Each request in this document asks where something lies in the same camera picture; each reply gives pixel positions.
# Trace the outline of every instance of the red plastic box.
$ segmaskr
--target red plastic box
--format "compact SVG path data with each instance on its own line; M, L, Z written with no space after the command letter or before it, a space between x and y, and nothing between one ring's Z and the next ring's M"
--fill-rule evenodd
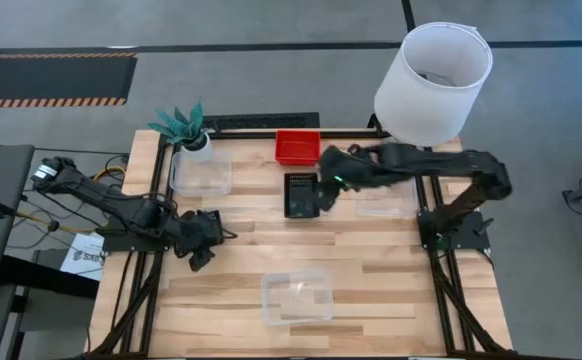
M320 159L320 133L278 130L275 159L282 165L314 165Z

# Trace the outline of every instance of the white paper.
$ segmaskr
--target white paper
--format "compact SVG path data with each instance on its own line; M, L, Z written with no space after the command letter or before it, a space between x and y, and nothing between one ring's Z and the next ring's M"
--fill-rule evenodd
M61 271L100 281L104 258L100 256L104 238L98 234L76 234Z

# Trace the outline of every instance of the wooden tabletop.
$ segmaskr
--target wooden tabletop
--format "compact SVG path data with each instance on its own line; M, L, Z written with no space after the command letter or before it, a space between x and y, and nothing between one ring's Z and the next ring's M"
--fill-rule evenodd
M323 140L346 149L378 140ZM149 191L158 134L136 132L123 191ZM406 219L359 216L361 193L348 192L331 212L307 220L283 215L283 174L315 171L281 167L275 140L213 140L215 151L232 159L227 196L184 198L185 209L219 209L223 224L239 237L214 247L216 257L194 273L186 259L164 259L149 355L178 356L407 356L445 354L428 257L420 247L415 215ZM459 141L437 151L460 151ZM162 175L166 186L170 156ZM445 201L467 186L466 179L441 178ZM467 305L496 341L510 339L495 278L475 251L457 251ZM109 331L127 254L109 256L91 319L91 340ZM133 277L127 274L121 310ZM260 281L266 273L322 269L332 278L333 320L315 325L271 327L261 320ZM462 347L457 314L451 309L456 346ZM131 349L137 349L143 309Z

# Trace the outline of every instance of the table leg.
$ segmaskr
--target table leg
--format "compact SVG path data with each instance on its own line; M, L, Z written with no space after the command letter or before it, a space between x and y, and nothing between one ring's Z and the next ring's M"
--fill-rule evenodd
M0 261L0 285L3 284L15 284L95 299L99 282L3 255Z

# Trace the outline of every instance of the potted plant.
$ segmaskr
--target potted plant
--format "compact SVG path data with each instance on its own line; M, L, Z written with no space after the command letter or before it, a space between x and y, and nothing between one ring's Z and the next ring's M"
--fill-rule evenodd
M198 103L191 109L189 119L187 119L176 107L174 116L156 109L158 116L165 125L159 123L147 124L151 129L164 134L171 144L181 144L182 151L194 158L198 162L211 159L213 149L209 135L202 129L202 104Z

